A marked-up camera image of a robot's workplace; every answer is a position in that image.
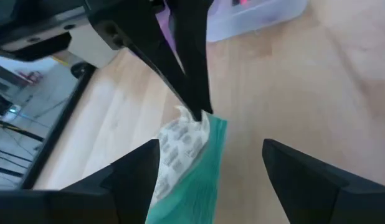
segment black cable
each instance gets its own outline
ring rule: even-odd
[[[5,121],[1,121],[0,120],[0,128],[6,128],[6,129],[10,129],[11,131],[14,131],[14,132],[17,132],[19,134],[22,134],[22,135],[25,135],[27,137],[30,137],[32,139],[35,139],[37,141],[40,141],[40,142],[43,142],[44,141],[44,138],[43,137],[40,137],[34,133],[30,133],[26,130],[23,130],[21,128],[18,128],[17,126],[14,126],[10,123],[7,123]]]
[[[8,153],[8,152],[4,152],[4,151],[2,151],[2,150],[0,150],[0,153],[6,154],[6,155],[8,155],[8,156],[12,156],[12,157],[15,157],[15,158],[18,158],[18,159],[22,159],[23,161],[26,161],[26,162],[32,162],[31,160],[25,159],[25,158],[23,158],[23,157],[21,157],[21,156],[17,156],[17,155]]]
[[[20,164],[18,164],[18,163],[16,163],[16,162],[13,162],[13,161],[11,161],[11,160],[9,160],[9,159],[6,159],[6,158],[4,158],[4,157],[1,157],[1,156],[0,156],[0,159],[5,160],[5,161],[7,161],[7,162],[9,162],[9,163],[11,163],[11,164],[14,164],[14,165],[16,165],[16,166],[19,166],[19,167],[28,169],[28,167],[23,166],[23,165],[20,165]]]
[[[0,167],[0,173],[11,175],[13,177],[18,177],[18,178],[22,178],[24,176],[24,174],[22,174],[20,172],[16,172],[16,171],[12,171],[12,170],[7,170],[7,169],[1,168],[1,167]]]
[[[19,146],[19,147],[21,147],[23,150],[25,150],[27,153],[29,153],[29,155],[31,155],[32,157],[34,157],[34,155],[31,153],[31,152],[29,152],[26,148],[24,148],[18,141],[17,141],[17,139],[15,139],[14,138],[14,136],[12,135],[12,134],[10,134],[10,133],[8,133],[5,129],[3,129],[3,131],[5,132],[5,133],[7,133],[16,143],[17,143],[17,145]]]

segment green towel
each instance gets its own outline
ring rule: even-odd
[[[172,192],[150,208],[147,224],[213,222],[227,121],[213,115],[209,115],[209,120],[211,133],[201,157]]]

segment wire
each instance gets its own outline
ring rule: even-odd
[[[14,157],[14,158],[17,158],[17,159],[22,159],[23,161],[26,161],[26,162],[32,162],[32,161],[29,160],[29,159],[25,159],[25,158],[23,158],[23,157],[21,157],[21,156],[17,156],[17,155],[8,153],[8,152],[4,152],[4,151],[2,151],[2,150],[0,150],[0,153],[3,153],[3,154],[5,154],[5,155],[11,156],[11,157]]]
[[[48,127],[47,125],[42,124],[42,123],[40,123],[40,122],[38,122],[38,121],[36,121],[36,120],[34,120],[34,119],[32,119],[32,118],[28,118],[27,116],[25,116],[25,115],[23,115],[23,114],[20,114],[20,113],[17,113],[17,112],[11,112],[11,111],[9,111],[9,112],[10,112],[10,113],[13,113],[13,114],[15,114],[15,115],[18,115],[18,116],[20,116],[20,117],[22,117],[22,118],[25,118],[26,120],[28,120],[28,121],[30,121],[30,122],[39,124],[39,125],[41,125],[41,126],[43,126],[43,127],[45,127],[45,128],[50,128],[50,127]]]
[[[5,161],[7,161],[7,162],[9,162],[9,163],[11,163],[11,164],[14,164],[14,165],[16,165],[16,166],[19,166],[19,167],[22,167],[22,168],[28,169],[28,167],[26,167],[26,166],[23,166],[23,165],[20,165],[20,164],[18,164],[18,163],[16,163],[16,162],[13,162],[13,161],[11,161],[11,160],[9,160],[9,159],[6,159],[6,158],[4,158],[4,157],[1,157],[1,156],[0,156],[0,159],[3,159],[3,160],[5,160]]]
[[[59,63],[61,63],[65,67],[70,67],[70,65],[67,62],[65,62],[65,61],[63,61],[63,60],[61,60],[61,59],[59,59],[59,58],[57,58],[57,57],[55,57],[53,55],[51,55],[51,58],[56,60],[56,61],[58,61]]]
[[[18,178],[23,178],[23,176],[24,176],[24,174],[22,174],[20,172],[16,172],[16,171],[13,171],[13,170],[8,170],[8,169],[2,168],[2,167],[0,167],[0,173],[11,175],[13,177],[18,177]]]
[[[0,176],[0,178],[3,178],[4,180],[7,180],[7,181],[10,182],[11,184],[13,184],[13,187],[15,187],[15,186],[17,185],[14,181],[8,179],[7,177],[2,177],[2,176]]]
[[[68,100],[68,97],[66,97],[65,99],[61,100],[61,101],[58,102],[56,105],[54,105],[54,106],[52,106],[52,107],[50,107],[50,108],[44,110],[44,111],[41,112],[40,114],[34,116],[34,118],[35,118],[35,119],[40,118],[41,116],[47,114],[48,112],[50,112],[50,111],[53,110],[54,108],[60,106],[62,103],[64,103],[64,102],[67,101],[67,100]]]
[[[19,146],[19,147],[21,147],[23,150],[25,150],[27,153],[29,153],[29,155],[31,155],[32,157],[34,157],[33,156],[33,154],[31,153],[31,152],[29,152],[26,148],[24,148],[21,144],[19,144],[19,142],[17,141],[17,139],[15,139],[14,138],[14,136],[12,135],[12,134],[10,134],[10,133],[8,133],[5,129],[3,129],[3,131],[5,132],[5,133],[7,133],[16,143],[17,143],[17,145]]]
[[[25,130],[22,130],[21,128],[16,128],[16,127],[11,127],[11,126],[5,126],[3,124],[0,124],[0,128],[7,128],[7,129],[10,129],[10,130],[16,130],[16,131],[25,131]]]

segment wood grain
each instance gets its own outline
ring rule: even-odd
[[[208,44],[229,121],[216,223],[288,223],[264,138],[385,185],[385,0],[312,0],[294,21]],[[61,189],[152,137],[179,104],[123,50],[90,82],[36,189]]]

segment plastic storage bin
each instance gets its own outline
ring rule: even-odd
[[[207,41],[288,21],[302,14],[308,0],[215,0],[207,20]]]

